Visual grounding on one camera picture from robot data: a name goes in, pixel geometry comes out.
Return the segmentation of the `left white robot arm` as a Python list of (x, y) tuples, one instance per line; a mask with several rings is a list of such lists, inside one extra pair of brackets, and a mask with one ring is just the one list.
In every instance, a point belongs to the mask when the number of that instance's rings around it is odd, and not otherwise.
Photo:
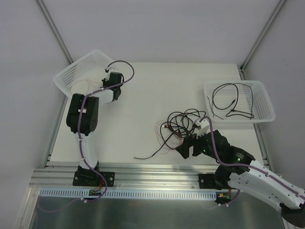
[(77, 173), (90, 186), (97, 185), (100, 180), (99, 161), (90, 137), (98, 124), (99, 106), (116, 101), (121, 95), (123, 82), (122, 73), (110, 72), (102, 79), (100, 89), (88, 95), (75, 93), (70, 102), (66, 125), (75, 134), (79, 145), (81, 159)]

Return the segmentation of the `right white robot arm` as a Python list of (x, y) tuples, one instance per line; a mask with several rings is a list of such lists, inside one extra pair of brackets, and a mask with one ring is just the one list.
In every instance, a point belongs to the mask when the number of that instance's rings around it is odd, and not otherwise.
[(198, 175), (201, 189), (238, 189), (279, 211), (290, 224), (304, 228), (304, 189), (285, 181), (245, 150), (229, 144), (218, 130), (188, 136), (176, 151), (184, 159), (204, 154), (219, 163), (214, 174)]

